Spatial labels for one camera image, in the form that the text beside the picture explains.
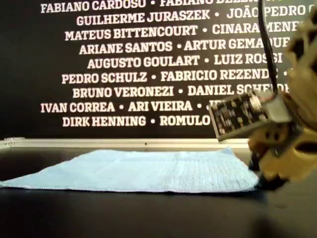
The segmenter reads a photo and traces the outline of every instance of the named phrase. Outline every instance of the electronic component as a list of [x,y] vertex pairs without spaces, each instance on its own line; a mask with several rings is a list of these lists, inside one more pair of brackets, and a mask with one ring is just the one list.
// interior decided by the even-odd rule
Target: electronic component
[[267,101],[261,99],[270,96],[270,92],[250,91],[229,97],[217,105],[209,105],[212,125],[218,141],[249,134],[269,123],[292,121],[279,95]]

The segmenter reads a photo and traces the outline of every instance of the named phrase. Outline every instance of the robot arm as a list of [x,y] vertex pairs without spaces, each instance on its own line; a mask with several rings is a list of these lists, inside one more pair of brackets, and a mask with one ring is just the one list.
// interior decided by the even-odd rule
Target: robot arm
[[[261,27],[265,21],[260,7],[261,0]],[[219,141],[251,133],[249,169],[260,173],[256,188],[276,190],[306,178],[317,165],[317,8],[298,26],[286,48],[285,56],[292,64],[289,93],[278,92],[265,30],[261,37],[273,93],[248,92],[209,110]]]
[[317,165],[317,8],[298,26],[285,56],[289,94],[283,94],[292,122],[259,128],[249,137],[249,168],[260,175],[258,189],[276,190],[299,181]]

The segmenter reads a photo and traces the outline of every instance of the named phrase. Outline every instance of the circuit board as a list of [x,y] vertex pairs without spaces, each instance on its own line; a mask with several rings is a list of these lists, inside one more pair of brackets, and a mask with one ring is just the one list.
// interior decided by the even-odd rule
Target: circuit board
[[268,121],[267,113],[253,91],[210,107],[210,115],[218,139],[247,132]]

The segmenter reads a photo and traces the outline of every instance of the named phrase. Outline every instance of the black table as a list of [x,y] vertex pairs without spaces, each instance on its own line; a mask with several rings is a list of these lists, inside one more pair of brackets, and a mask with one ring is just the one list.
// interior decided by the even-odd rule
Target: black table
[[[0,180],[93,149],[0,152]],[[277,193],[187,195],[0,189],[1,238],[316,238],[317,173]]]

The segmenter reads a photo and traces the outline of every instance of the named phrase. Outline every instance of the black cable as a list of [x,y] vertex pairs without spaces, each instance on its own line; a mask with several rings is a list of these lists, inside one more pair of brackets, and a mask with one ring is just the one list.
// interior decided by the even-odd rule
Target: black cable
[[258,1],[259,29],[260,29],[260,34],[261,34],[263,46],[264,46],[264,53],[266,55],[268,75],[269,75],[269,77],[271,79],[271,83],[272,83],[273,97],[275,97],[277,95],[277,93],[278,93],[277,79],[276,79],[277,69],[276,69],[276,65],[275,65],[275,62],[274,62],[272,45],[271,45],[271,42],[269,40],[267,29],[266,29],[264,8],[265,8],[264,1],[259,0]]

